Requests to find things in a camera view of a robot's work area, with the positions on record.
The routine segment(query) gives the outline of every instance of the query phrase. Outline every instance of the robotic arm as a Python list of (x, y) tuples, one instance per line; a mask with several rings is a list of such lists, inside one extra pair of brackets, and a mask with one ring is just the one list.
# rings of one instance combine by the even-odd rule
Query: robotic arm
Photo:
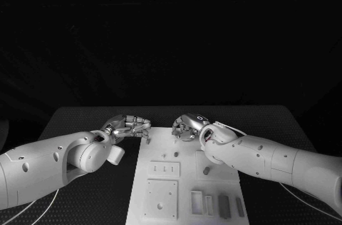
[(102, 130), (29, 143), (0, 155), (0, 210), (27, 204), (87, 173), (106, 160), (120, 163), (125, 150), (116, 146), (126, 136), (149, 138), (152, 123), (136, 116), (117, 115)]
[(172, 128), (182, 141), (200, 135), (201, 149), (217, 164), (285, 183), (321, 199), (342, 216), (342, 158), (292, 148), (269, 139), (237, 136), (231, 127), (200, 114), (182, 115)]

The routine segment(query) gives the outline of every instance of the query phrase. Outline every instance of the mesh surface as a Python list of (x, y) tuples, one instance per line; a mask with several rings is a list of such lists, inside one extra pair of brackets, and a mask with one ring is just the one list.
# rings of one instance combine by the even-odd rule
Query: mesh surface
[[(200, 113), (211, 122), (217, 120), (249, 135), (315, 151), (291, 111), (281, 105), (64, 107), (55, 112), (40, 140), (97, 130), (119, 114), (148, 118), (154, 127), (172, 127), (175, 119), (190, 112)], [(115, 166), (106, 162), (96, 173), (76, 179), (60, 190), (55, 203), (38, 225), (126, 224), (141, 139), (126, 138), (119, 146), (126, 151), (120, 165)], [(307, 206), (279, 183), (244, 173), (240, 173), (240, 180), (252, 225), (342, 224)], [(324, 202), (289, 188), (305, 201), (337, 215)], [(55, 192), (40, 199), (11, 224), (31, 225), (48, 208), (54, 196)], [(0, 222), (6, 222), (28, 205), (2, 210)]]

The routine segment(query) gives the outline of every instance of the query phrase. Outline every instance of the black backdrop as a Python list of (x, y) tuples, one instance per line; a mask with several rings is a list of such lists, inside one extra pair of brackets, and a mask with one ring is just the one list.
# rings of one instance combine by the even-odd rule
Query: black backdrop
[(341, 154), (340, 1), (5, 2), (5, 148), (38, 139), (61, 106), (283, 104)]

